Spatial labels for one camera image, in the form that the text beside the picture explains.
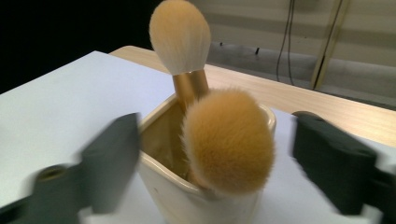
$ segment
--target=brush ferrule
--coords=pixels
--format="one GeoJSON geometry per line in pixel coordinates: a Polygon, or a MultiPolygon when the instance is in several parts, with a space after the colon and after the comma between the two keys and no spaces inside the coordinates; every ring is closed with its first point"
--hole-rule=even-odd
{"type": "Polygon", "coordinates": [[[173,81],[183,110],[209,92],[204,69],[173,76],[173,81]]]}

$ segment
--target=wooden surface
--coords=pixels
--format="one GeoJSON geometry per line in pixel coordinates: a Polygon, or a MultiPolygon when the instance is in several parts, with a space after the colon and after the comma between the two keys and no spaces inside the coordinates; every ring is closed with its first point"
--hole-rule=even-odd
{"type": "MultiPolygon", "coordinates": [[[[111,55],[168,73],[155,52],[132,46],[111,55]]],[[[396,112],[365,105],[327,94],[292,87],[283,83],[254,77],[212,65],[205,66],[210,88],[238,87],[249,91],[260,103],[288,113],[310,111],[341,129],[396,147],[396,112]]]]}

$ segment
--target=white tabletop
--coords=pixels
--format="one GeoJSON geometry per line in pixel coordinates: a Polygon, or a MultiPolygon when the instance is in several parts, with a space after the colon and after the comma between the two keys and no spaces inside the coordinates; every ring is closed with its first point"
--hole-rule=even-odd
{"type": "MultiPolygon", "coordinates": [[[[145,117],[174,93],[169,75],[93,52],[0,95],[0,207],[28,194],[36,171],[78,162],[77,154],[111,120],[139,112],[145,117]]],[[[334,213],[320,191],[290,157],[293,116],[275,110],[276,164],[254,223],[372,223],[334,213]]],[[[386,155],[381,168],[396,163],[396,150],[362,140],[386,155]]],[[[90,223],[165,223],[136,174],[116,214],[91,216],[90,223]]]]}

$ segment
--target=makeup brush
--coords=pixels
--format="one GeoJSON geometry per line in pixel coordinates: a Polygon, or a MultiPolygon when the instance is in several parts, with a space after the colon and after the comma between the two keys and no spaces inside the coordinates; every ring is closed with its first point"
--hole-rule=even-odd
{"type": "Polygon", "coordinates": [[[240,90],[212,91],[183,121],[190,181],[221,195],[262,189],[274,162],[273,136],[255,100],[240,90]]]}
{"type": "Polygon", "coordinates": [[[202,13],[184,0],[162,1],[149,23],[151,45],[173,75],[183,109],[208,93],[204,66],[210,30],[202,13]]]}

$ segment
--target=cream ceramic cup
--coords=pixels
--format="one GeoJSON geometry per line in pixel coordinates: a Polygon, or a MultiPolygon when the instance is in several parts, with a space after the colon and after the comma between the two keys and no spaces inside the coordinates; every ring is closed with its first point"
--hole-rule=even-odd
{"type": "MultiPolygon", "coordinates": [[[[274,113],[264,105],[261,109],[274,133],[274,113]]],[[[182,120],[182,111],[173,95],[140,125],[143,152],[139,174],[166,221],[170,224],[251,222],[260,191],[243,197],[222,197],[185,180],[189,165],[180,140],[182,120]]]]}

